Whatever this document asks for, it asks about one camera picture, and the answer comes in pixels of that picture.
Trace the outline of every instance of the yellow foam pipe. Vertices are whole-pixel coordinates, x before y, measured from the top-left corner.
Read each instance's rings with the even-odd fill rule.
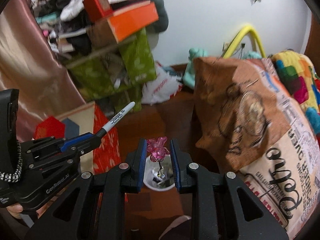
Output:
[[[255,41],[257,42],[257,44],[259,46],[259,50],[260,50],[261,56],[262,57],[266,57],[266,53],[264,52],[264,49],[263,49],[263,46],[262,46],[262,43],[261,43],[261,40],[260,40],[260,37],[259,37],[257,31],[251,25],[248,24],[245,27],[243,27],[241,31],[239,31],[239,33],[234,38],[234,40],[231,42],[231,44],[229,45],[227,51],[223,55],[223,58],[231,57],[233,55],[233,53],[236,51],[236,48],[238,47],[238,45],[240,44],[242,39],[248,33],[250,33],[252,35],[252,37],[255,39]]]

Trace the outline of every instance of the pink satin curtain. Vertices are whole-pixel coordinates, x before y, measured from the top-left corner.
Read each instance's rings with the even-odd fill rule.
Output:
[[[17,137],[22,141],[30,140],[46,117],[85,103],[52,53],[28,0],[10,0],[0,15],[0,90],[9,88],[20,90]]]

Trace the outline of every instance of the teal plastic toy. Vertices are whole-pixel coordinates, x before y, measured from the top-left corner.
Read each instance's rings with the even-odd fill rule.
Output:
[[[208,52],[204,49],[191,48],[189,50],[189,62],[187,64],[186,72],[183,75],[183,83],[191,88],[195,89],[195,69],[193,68],[193,59],[197,57],[207,57]]]

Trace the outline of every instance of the silver screw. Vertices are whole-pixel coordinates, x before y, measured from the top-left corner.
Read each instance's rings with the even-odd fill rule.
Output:
[[[128,163],[120,163],[119,168],[121,170],[125,170],[125,169],[129,168],[129,164]]]
[[[90,176],[91,176],[91,173],[88,171],[85,171],[84,173],[81,174],[81,178],[83,179],[88,179],[90,178]]]
[[[193,170],[196,170],[196,169],[199,168],[199,164],[197,164],[197,163],[190,163],[190,164],[189,164],[189,168],[190,168],[190,169],[193,169]]]
[[[236,174],[232,171],[227,172],[227,177],[229,179],[234,179],[236,177]]]

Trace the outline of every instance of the white plastic bag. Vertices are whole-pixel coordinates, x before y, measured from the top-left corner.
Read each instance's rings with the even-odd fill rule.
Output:
[[[182,88],[175,77],[163,70],[156,64],[156,80],[149,81],[142,88],[142,104],[156,104],[168,101],[172,96],[175,96]]]

